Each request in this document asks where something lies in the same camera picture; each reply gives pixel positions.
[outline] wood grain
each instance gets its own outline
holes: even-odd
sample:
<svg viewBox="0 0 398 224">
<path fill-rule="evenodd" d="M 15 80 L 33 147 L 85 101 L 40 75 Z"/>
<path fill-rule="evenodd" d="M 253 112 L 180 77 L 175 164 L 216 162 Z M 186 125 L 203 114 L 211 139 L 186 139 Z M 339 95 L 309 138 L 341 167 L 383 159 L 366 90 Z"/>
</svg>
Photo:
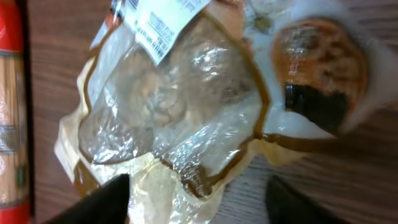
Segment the wood grain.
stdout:
<svg viewBox="0 0 398 224">
<path fill-rule="evenodd" d="M 398 50 L 398 1 L 341 1 L 369 33 Z M 28 1 L 37 223 L 78 200 L 53 146 L 59 119 L 78 105 L 76 76 L 109 5 L 109 0 Z M 380 111 L 335 152 L 278 168 L 255 159 L 227 187 L 213 223 L 267 223 L 264 197 L 272 174 L 352 223 L 398 223 L 397 172 L 398 114 Z"/>
</svg>

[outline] orange label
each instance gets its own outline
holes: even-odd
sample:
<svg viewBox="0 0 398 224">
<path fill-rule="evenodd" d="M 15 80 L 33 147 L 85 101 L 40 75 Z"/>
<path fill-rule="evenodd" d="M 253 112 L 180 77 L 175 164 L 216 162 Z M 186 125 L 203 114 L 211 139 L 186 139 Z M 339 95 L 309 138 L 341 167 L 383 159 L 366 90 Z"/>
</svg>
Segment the orange label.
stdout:
<svg viewBox="0 0 398 224">
<path fill-rule="evenodd" d="M 21 15 L 15 4 L 0 2 L 0 52 L 22 51 Z"/>
</svg>

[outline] torn plastic wrapper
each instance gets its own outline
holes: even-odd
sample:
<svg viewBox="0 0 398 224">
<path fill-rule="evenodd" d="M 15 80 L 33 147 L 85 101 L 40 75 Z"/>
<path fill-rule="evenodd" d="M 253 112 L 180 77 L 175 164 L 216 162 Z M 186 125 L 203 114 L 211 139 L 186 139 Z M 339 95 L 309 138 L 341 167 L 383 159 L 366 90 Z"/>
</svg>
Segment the torn plastic wrapper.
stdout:
<svg viewBox="0 0 398 224">
<path fill-rule="evenodd" d="M 134 223 L 208 222 L 224 185 L 257 154 L 241 145 L 262 105 L 257 70 L 209 16 L 189 23 L 158 67 L 124 24 L 107 21 L 78 79 L 82 104 L 61 121 L 57 156 L 83 195 L 130 174 Z"/>
<path fill-rule="evenodd" d="M 286 164 L 333 147 L 395 100 L 394 89 L 378 90 L 394 78 L 396 56 L 362 38 L 336 1 L 229 2 L 213 1 L 206 13 L 217 19 L 198 16 L 158 67 L 123 22 L 123 3 L 114 2 L 120 18 L 109 16 L 93 42 L 78 78 L 81 104 L 61 120 L 55 146 L 83 195 L 128 173 L 134 223 L 206 223 L 225 184 L 259 151 Z M 341 67 L 356 80 L 344 84 Z M 330 105 L 338 110 L 328 113 Z"/>
</svg>

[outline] baked bun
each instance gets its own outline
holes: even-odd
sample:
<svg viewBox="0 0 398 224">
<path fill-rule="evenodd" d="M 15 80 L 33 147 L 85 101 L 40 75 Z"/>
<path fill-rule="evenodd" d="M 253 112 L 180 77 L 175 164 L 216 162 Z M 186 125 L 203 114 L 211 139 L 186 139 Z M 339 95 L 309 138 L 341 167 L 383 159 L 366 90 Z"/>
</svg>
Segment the baked bun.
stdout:
<svg viewBox="0 0 398 224">
<path fill-rule="evenodd" d="M 319 18 L 280 30 L 271 50 L 275 73 L 285 92 L 285 108 L 330 133 L 363 97 L 368 63 L 344 28 Z"/>
</svg>

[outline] white sticker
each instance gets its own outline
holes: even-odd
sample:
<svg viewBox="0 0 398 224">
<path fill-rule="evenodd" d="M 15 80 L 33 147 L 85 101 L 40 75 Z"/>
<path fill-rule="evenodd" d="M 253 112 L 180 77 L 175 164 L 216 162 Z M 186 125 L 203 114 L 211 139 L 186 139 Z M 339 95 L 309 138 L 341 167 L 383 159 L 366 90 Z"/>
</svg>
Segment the white sticker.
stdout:
<svg viewBox="0 0 398 224">
<path fill-rule="evenodd" d="M 139 0 L 126 0 L 125 7 L 123 7 L 124 22 L 131 29 L 136 31 L 137 8 Z"/>
<path fill-rule="evenodd" d="M 127 0 L 136 6 L 136 20 L 125 21 L 158 65 L 173 47 L 181 30 L 211 0 Z"/>
</svg>

